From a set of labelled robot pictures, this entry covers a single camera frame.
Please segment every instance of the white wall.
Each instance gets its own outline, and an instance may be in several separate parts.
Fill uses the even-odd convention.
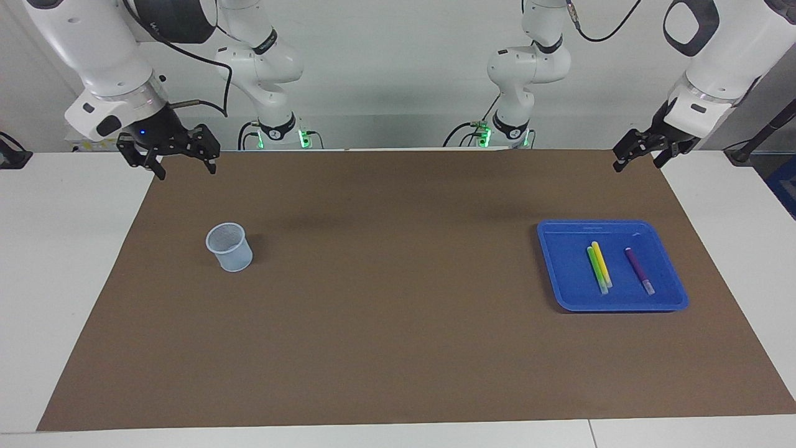
[[[29,23],[22,0],[0,1],[9,3],[20,23]],[[584,29],[599,36],[613,29],[633,2],[580,0],[577,5]],[[322,132],[329,147],[439,146],[456,124],[479,119],[497,94],[486,75],[490,53],[528,43],[520,26],[519,0],[373,0],[366,7],[353,0],[267,4],[280,36],[306,60],[304,77],[286,90],[295,110]],[[646,128],[688,64],[663,39],[668,5],[665,0],[643,2],[625,29],[603,44],[583,40],[569,23],[564,27],[572,70],[561,82],[533,88],[537,147],[612,147],[629,127]],[[212,57],[226,42],[217,35],[193,49]],[[215,68],[159,44],[142,47],[157,71],[169,78],[166,88],[172,100],[220,101],[224,84]],[[11,60],[15,58],[19,55],[12,54]],[[68,70],[58,60],[53,64],[74,85]],[[796,61],[783,64],[787,73]],[[42,95],[25,80],[0,79],[0,90],[10,88],[25,92],[22,102]],[[777,92],[758,101],[780,99]],[[229,120],[201,107],[182,109],[180,115],[186,124],[210,124],[222,143],[233,147],[238,128],[254,117],[254,109],[234,88],[230,100]],[[51,107],[31,107],[25,113],[53,121],[68,102],[52,101]],[[17,106],[13,100],[3,101],[0,116]],[[752,117],[740,120],[752,128],[761,124]],[[64,134],[55,127],[40,130],[50,141]],[[24,128],[17,132],[28,133]]]
[[[10,12],[19,6],[10,2],[18,0],[0,1],[0,131],[31,151],[63,150],[64,110],[77,90],[37,46],[37,31]]]

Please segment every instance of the purple marker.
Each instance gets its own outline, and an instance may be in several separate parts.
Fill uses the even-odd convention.
[[[644,273],[644,269],[642,269],[641,263],[638,262],[636,254],[633,253],[633,250],[630,247],[625,249],[625,255],[627,256],[627,260],[630,261],[630,265],[633,266],[633,270],[636,271],[636,276],[641,281],[642,285],[644,285],[644,289],[646,289],[647,294],[655,294],[655,289],[653,289],[650,279],[647,278],[646,274]]]

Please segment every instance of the yellow marker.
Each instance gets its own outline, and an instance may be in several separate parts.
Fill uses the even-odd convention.
[[[603,251],[599,249],[599,244],[597,242],[591,242],[591,248],[595,251],[595,256],[597,257],[597,264],[599,264],[599,270],[603,273],[603,278],[605,278],[605,283],[608,288],[613,288],[614,284],[611,282],[611,276],[608,275],[608,266],[605,264],[605,258],[603,258]]]

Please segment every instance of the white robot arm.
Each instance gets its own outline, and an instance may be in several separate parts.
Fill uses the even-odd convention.
[[[180,123],[152,66],[139,51],[126,10],[159,41],[202,43],[215,30],[201,0],[24,0],[33,23],[64,62],[74,69],[85,91],[65,113],[67,121],[91,140],[123,130],[117,147],[133,166],[165,171],[158,155],[183,154],[201,159],[211,173],[220,145],[203,124],[193,130]],[[279,41],[260,0],[221,0],[220,13],[236,40],[217,54],[233,72],[232,83],[254,102],[268,139],[295,144],[298,119],[278,83],[298,80],[302,62]],[[145,150],[142,155],[136,149]]]
[[[690,152],[728,110],[796,42],[796,0],[674,0],[664,19],[666,40],[693,57],[645,132],[631,129],[614,147],[614,169],[661,151],[656,167]],[[693,14],[698,31],[688,42],[672,37],[670,15]]]
[[[158,155],[194,157],[215,173],[218,141],[203,124],[192,130],[182,126],[116,2],[25,0],[25,8],[83,81],[85,90],[65,113],[75,129],[92,140],[123,130],[117,147],[125,160],[132,167],[152,170],[160,179],[166,172]]]
[[[533,111],[531,84],[560,81],[569,73],[572,58],[561,30],[568,20],[564,0],[524,0],[522,28],[531,44],[498,50],[487,72],[501,91],[492,117],[493,144],[519,147],[525,142]]]
[[[242,90],[257,110],[260,139],[268,147],[305,146],[300,119],[277,84],[297,81],[304,64],[268,20],[261,0],[220,0],[227,34],[238,42],[218,50],[216,61],[232,67],[232,83]],[[226,79],[228,72],[220,69]]]

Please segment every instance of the green marker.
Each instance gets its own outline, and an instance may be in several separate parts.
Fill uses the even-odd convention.
[[[589,261],[591,261],[591,268],[595,271],[595,277],[597,277],[597,283],[599,284],[599,291],[606,295],[608,294],[608,286],[605,283],[605,277],[603,277],[603,271],[599,268],[599,262],[597,261],[597,255],[595,254],[595,250],[588,246],[586,248],[586,252],[589,254]]]

